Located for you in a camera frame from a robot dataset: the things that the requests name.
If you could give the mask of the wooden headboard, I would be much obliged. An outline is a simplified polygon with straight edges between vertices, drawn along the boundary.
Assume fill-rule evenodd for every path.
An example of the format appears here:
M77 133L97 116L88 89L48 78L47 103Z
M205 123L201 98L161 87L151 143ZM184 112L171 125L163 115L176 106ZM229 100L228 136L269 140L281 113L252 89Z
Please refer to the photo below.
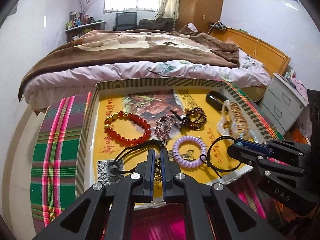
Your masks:
M225 30L213 28L210 35L223 42L236 44L246 54L262 62L268 74L283 75L290 62L290 57L269 43L243 31L233 28Z

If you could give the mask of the desk with clutter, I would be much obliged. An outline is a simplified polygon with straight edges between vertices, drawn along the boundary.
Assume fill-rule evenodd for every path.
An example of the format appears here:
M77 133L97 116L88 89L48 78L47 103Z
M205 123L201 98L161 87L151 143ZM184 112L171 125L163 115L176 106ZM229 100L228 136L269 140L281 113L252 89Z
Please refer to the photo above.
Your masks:
M75 39L79 39L82 35L92 31L92 30L105 30L105 22L98 21L89 24L84 24L78 27L73 27L71 29L65 30L66 42L71 42Z

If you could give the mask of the window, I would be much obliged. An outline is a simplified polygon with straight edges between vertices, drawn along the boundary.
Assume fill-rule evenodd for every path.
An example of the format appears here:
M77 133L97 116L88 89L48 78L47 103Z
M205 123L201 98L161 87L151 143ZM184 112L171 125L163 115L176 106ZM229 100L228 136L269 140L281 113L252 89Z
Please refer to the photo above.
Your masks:
M125 11L157 11L158 0L104 0L104 13Z

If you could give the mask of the bed with white floral sheet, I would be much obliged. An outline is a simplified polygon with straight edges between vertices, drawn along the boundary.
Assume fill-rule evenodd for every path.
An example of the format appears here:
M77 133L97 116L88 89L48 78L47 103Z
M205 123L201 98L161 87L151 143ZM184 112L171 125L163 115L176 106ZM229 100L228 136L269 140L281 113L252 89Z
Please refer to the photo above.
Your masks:
M268 86L271 77L264 64L239 51L240 67L228 68L194 64L189 61L138 61L78 67L60 72L41 74L23 88L23 96L32 110L45 110L52 103L73 95L94 90L97 83L110 80L145 77L186 77L224 80L239 88Z

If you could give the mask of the wooden wardrobe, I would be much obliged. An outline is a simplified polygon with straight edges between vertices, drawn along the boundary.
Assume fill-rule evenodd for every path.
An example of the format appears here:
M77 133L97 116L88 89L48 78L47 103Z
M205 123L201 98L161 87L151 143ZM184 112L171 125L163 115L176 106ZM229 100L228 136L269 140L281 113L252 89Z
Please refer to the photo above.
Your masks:
M210 23L220 20L223 0L180 0L175 29L193 23L198 31L208 32Z

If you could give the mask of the black wide bangle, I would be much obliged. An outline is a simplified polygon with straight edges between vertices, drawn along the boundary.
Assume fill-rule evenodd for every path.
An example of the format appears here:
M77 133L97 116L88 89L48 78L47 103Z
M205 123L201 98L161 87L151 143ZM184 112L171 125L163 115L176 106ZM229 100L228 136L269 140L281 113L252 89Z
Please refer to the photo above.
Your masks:
M206 95L206 102L217 111L222 110L223 103L226 100L228 100L226 96L216 91L211 91Z

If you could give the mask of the pink green plaid tablecloth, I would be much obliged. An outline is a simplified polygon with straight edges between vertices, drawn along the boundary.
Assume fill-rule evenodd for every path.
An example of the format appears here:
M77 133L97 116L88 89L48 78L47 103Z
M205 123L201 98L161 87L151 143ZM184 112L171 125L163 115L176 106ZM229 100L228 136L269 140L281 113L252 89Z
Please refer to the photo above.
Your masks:
M52 103L45 113L37 137L31 167L30 201L36 233L44 229L84 192L86 143L90 121L97 116L94 104L102 92L125 89L129 92L151 92L177 88L183 94L189 88L208 88L240 105L256 129L258 141L282 135L243 89L227 81L179 78L141 78L98 83L88 92L64 96Z

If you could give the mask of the yellow printed cardboard box tray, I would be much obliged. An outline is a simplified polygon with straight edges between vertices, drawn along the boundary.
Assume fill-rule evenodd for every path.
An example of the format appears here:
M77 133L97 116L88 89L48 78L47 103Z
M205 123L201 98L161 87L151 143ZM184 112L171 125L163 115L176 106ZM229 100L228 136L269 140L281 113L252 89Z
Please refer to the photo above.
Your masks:
M126 171L146 160L156 142L167 148L169 159L177 161L182 172L203 184L229 184L250 172L249 165L228 156L231 140L217 140L221 111L206 102L211 91L216 90L189 88L183 94L177 88L136 93L121 89L99 94L94 104L97 116L89 123L84 192L97 182L119 182ZM249 140L262 143L243 115Z

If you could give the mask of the brown plush blanket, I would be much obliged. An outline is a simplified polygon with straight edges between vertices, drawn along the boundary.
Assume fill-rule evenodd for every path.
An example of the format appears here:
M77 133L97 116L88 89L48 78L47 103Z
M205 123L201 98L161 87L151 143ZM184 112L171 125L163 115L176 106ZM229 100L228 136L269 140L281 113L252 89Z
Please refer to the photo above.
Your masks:
M93 30L80 39L51 51L23 77L18 98L33 78L63 70L133 61L185 60L195 64L238 68L239 48L208 34L183 27L170 33L161 30Z

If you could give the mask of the translucent amber hair claw clip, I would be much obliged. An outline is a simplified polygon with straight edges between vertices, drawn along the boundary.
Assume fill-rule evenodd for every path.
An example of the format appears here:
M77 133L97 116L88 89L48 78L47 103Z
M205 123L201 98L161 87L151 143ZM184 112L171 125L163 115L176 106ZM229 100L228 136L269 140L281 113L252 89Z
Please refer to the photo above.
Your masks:
M229 100L223 102L217 131L222 136L231 136L234 139L250 139L249 124L237 103Z

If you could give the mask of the grey drawer nightstand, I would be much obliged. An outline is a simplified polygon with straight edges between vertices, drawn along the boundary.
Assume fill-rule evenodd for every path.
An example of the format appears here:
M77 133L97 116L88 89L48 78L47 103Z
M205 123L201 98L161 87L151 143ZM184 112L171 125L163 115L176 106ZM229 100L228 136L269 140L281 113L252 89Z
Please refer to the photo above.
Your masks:
M259 103L260 109L281 135L290 130L307 105L299 92L278 73L273 74L273 79Z

